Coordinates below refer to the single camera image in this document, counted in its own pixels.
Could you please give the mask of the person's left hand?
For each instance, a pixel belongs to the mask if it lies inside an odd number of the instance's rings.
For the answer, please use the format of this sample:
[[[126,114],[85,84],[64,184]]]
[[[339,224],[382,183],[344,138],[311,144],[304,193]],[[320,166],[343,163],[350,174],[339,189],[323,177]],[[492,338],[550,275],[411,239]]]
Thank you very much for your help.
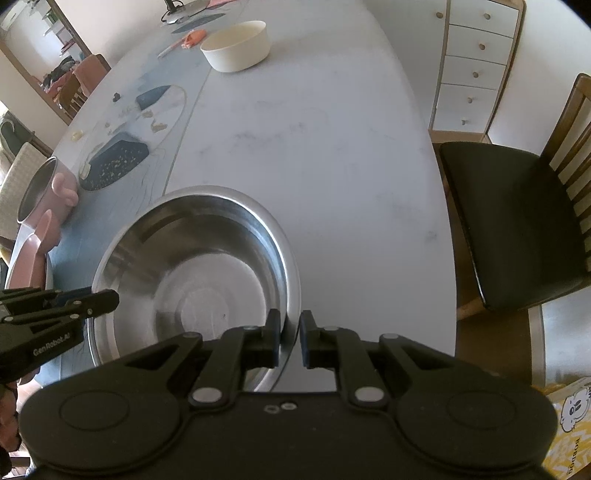
[[[21,444],[18,424],[18,383],[1,386],[0,397],[0,445],[7,452],[16,451]]]

